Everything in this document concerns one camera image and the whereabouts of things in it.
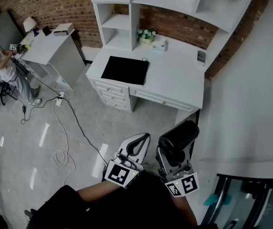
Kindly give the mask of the teal cloth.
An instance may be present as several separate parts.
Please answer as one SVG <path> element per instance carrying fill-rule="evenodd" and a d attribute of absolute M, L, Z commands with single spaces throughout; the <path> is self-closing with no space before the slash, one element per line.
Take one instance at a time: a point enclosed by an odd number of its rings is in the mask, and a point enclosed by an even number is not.
<path fill-rule="evenodd" d="M 210 195 L 205 202 L 203 203 L 203 206 L 210 206 L 214 203 L 217 203 L 219 200 L 219 197 L 216 194 Z M 231 203 L 232 197 L 230 195 L 226 195 L 223 204 L 229 205 Z"/>

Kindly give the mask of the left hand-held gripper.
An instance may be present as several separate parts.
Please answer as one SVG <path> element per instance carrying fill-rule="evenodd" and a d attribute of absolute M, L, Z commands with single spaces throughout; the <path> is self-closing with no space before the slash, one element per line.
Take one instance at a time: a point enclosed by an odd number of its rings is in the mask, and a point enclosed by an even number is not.
<path fill-rule="evenodd" d="M 150 139 L 149 133 L 136 134 L 125 139 L 114 159 L 108 162 L 104 179 L 127 189 L 144 170 L 139 163 L 145 159 Z"/>

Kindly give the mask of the white shade table lamp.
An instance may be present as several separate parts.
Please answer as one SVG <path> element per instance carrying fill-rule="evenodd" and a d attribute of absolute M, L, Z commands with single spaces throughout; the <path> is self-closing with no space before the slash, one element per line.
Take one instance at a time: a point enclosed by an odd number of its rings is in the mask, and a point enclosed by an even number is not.
<path fill-rule="evenodd" d="M 24 22 L 23 22 L 23 26 L 26 32 L 30 32 L 33 31 L 34 33 L 34 37 L 36 37 L 37 35 L 39 35 L 39 31 L 37 28 L 37 21 L 35 20 L 34 17 L 29 16 Z"/>

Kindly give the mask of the black cloth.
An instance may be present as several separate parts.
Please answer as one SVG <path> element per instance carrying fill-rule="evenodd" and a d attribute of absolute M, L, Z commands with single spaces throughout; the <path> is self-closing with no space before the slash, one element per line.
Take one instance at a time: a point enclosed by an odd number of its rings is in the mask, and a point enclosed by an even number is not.
<path fill-rule="evenodd" d="M 101 78 L 144 85 L 148 67 L 148 61 L 110 56 Z"/>

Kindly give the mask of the glass door cabinet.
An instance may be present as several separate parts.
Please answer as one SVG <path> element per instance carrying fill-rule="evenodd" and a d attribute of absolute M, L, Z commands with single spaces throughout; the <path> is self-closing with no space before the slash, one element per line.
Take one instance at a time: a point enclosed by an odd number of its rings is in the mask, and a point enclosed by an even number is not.
<path fill-rule="evenodd" d="M 249 178 L 217 174 L 213 194 L 217 203 L 207 208 L 202 225 L 218 229 L 273 229 L 273 178 Z M 224 205 L 226 195 L 232 197 Z"/>

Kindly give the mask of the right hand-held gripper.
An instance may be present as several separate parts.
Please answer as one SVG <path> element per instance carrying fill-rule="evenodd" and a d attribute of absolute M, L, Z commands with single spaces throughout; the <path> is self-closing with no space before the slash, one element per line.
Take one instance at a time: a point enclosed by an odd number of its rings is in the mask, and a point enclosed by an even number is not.
<path fill-rule="evenodd" d="M 166 183 L 164 185 L 174 197 L 185 197 L 187 194 L 199 189 L 198 174 L 193 171 L 190 163 L 194 145 L 195 140 L 183 148 L 182 167 L 173 172 L 165 152 L 159 146 L 156 148 L 156 158 L 160 169 L 166 174 Z"/>

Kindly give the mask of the beige box device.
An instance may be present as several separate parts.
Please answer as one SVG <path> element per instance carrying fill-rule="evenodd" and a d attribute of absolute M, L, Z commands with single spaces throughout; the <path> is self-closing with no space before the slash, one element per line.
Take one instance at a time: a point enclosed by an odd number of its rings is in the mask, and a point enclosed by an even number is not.
<path fill-rule="evenodd" d="M 67 36 L 72 34 L 74 30 L 75 26 L 73 23 L 60 24 L 53 30 L 53 34 L 55 36 Z"/>

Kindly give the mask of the white tissue pack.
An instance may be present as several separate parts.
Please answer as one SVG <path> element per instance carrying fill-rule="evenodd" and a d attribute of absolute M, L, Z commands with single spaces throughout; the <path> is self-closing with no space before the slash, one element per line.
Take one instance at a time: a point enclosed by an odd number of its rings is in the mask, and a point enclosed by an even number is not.
<path fill-rule="evenodd" d="M 156 37 L 151 43 L 154 50 L 165 52 L 167 50 L 167 40 L 164 37 Z"/>

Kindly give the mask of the cream pot of daisy flowers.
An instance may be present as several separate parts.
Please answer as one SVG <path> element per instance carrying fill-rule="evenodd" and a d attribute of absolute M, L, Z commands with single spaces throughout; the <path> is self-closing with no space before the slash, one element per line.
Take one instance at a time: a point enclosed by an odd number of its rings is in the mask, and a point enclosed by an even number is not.
<path fill-rule="evenodd" d="M 139 43 L 148 46 L 152 44 L 156 35 L 156 32 L 153 27 L 144 30 L 138 29 L 136 33 Z"/>

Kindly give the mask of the white side table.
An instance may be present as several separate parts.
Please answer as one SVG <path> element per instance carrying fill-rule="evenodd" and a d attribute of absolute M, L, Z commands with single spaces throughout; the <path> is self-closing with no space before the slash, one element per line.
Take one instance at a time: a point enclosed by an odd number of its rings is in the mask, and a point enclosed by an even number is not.
<path fill-rule="evenodd" d="M 45 36 L 40 30 L 34 37 L 29 33 L 30 49 L 15 58 L 35 76 L 50 78 L 61 87 L 74 88 L 85 69 L 85 63 L 71 37 Z"/>

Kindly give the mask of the white cabinet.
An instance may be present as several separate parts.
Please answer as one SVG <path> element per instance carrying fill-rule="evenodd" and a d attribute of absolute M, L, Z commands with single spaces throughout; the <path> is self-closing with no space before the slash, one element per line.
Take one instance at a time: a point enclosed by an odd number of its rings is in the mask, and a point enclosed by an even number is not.
<path fill-rule="evenodd" d="M 206 91 L 199 128 L 195 170 L 273 178 L 273 0 Z"/>

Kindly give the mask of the black cylindrical object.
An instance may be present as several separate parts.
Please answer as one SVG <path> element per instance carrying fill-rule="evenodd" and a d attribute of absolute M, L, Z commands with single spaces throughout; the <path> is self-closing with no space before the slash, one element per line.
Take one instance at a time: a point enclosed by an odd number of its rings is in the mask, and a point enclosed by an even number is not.
<path fill-rule="evenodd" d="M 195 122 L 184 120 L 160 136 L 157 145 L 165 152 L 172 167 L 180 167 L 183 148 L 196 140 L 199 133 L 200 130 Z"/>

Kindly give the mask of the person's left forearm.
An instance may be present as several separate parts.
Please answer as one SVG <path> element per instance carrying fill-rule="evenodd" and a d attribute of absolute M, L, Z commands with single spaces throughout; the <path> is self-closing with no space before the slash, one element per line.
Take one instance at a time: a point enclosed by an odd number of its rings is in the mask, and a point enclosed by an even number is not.
<path fill-rule="evenodd" d="M 100 200 L 101 198 L 107 196 L 108 194 L 112 193 L 113 191 L 121 188 L 121 186 L 112 183 L 108 180 L 100 182 L 98 184 L 82 188 L 77 191 L 79 196 L 85 202 L 94 202 Z"/>

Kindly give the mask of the white desk with drawers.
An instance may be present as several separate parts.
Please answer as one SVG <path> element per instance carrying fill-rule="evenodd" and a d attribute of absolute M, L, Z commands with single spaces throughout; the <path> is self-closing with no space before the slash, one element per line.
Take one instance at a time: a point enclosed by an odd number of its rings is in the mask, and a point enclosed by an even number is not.
<path fill-rule="evenodd" d="M 86 76 L 99 94 L 124 95 L 134 105 L 143 98 L 192 114 L 203 106 L 204 71 L 197 61 L 198 47 L 167 38 L 165 52 L 138 44 L 134 50 L 104 46 Z M 102 78 L 110 56 L 148 62 L 144 84 Z"/>

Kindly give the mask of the person's black shirt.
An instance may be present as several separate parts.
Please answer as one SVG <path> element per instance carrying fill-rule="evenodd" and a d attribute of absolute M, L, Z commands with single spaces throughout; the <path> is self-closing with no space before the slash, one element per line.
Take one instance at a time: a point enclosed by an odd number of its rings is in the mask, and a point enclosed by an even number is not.
<path fill-rule="evenodd" d="M 161 179 L 146 171 L 127 189 L 90 203 L 65 185 L 34 212 L 26 229 L 218 229 L 190 225 L 171 197 Z"/>

